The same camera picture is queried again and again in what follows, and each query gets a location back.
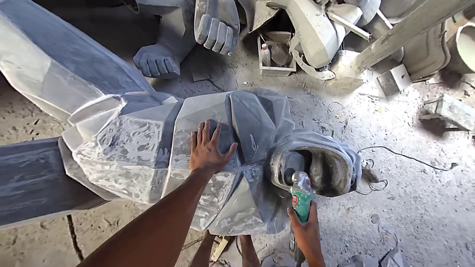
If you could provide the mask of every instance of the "grinder label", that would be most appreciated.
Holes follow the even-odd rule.
[[[292,206],[297,206],[298,204],[298,197],[296,195],[292,195]]]

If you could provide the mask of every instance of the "plastic bottle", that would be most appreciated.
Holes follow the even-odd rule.
[[[266,67],[270,67],[270,50],[267,47],[267,44],[261,45],[261,57],[262,57],[262,65]]]

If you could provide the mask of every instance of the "concrete floor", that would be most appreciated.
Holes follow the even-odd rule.
[[[153,42],[153,37],[143,38],[140,46],[128,46],[130,40],[124,39],[123,32],[95,35],[106,32],[110,24],[104,25],[104,31],[98,27],[91,30],[87,23],[73,24],[100,42],[109,40],[102,43],[128,62],[137,47]],[[458,163],[453,170],[442,172],[384,149],[363,151],[362,157],[375,161],[375,172],[389,185],[368,196],[353,192],[317,199],[323,255],[327,266],[333,267],[359,253],[381,258],[398,245],[412,266],[475,266],[475,141],[468,133],[441,133],[433,122],[422,124],[417,119],[422,102],[441,93],[474,106],[474,90],[467,84],[450,88],[416,83],[390,99],[379,99],[358,91],[341,94],[302,71],[289,77],[259,76],[255,40],[244,39],[232,57],[196,46],[181,65],[180,79],[149,80],[158,91],[183,98],[242,86],[269,88],[289,97],[297,127],[333,135],[355,150],[385,145],[436,166]],[[192,82],[191,72],[204,70],[216,86],[209,81]],[[67,127],[5,81],[0,82],[0,96],[0,144],[60,136]],[[359,190],[367,193],[369,187],[362,183]],[[73,248],[66,218],[0,229],[0,266],[75,266],[78,253],[86,257],[146,208],[115,201],[74,213],[79,251]],[[378,214],[379,223],[371,222],[373,214]],[[185,244],[200,236],[190,230]],[[288,229],[277,235],[253,236],[259,258],[285,254],[288,238]],[[184,250],[177,266],[187,266],[198,246]],[[223,259],[233,267],[240,266],[233,250],[234,244]]]

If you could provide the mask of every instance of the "human hand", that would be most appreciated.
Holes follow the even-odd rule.
[[[325,266],[322,248],[320,247],[320,230],[318,228],[317,204],[310,203],[310,214],[305,223],[301,223],[295,211],[287,208],[290,222],[294,229],[295,241],[305,255],[311,267]]]
[[[203,123],[198,125],[198,132],[191,133],[190,170],[210,169],[216,174],[224,169],[238,144],[232,144],[226,154],[221,154],[218,149],[220,133],[221,124],[218,124],[213,137],[209,139],[209,120],[205,121],[204,126]]]

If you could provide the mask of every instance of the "green angle grinder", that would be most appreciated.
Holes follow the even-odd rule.
[[[315,194],[311,187],[311,181],[306,172],[294,172],[292,174],[293,185],[290,189],[292,194],[292,208],[297,213],[301,223],[308,220],[310,214],[310,202],[315,198]],[[296,241],[294,229],[290,232],[290,254],[300,266],[305,261],[305,256],[299,249]]]

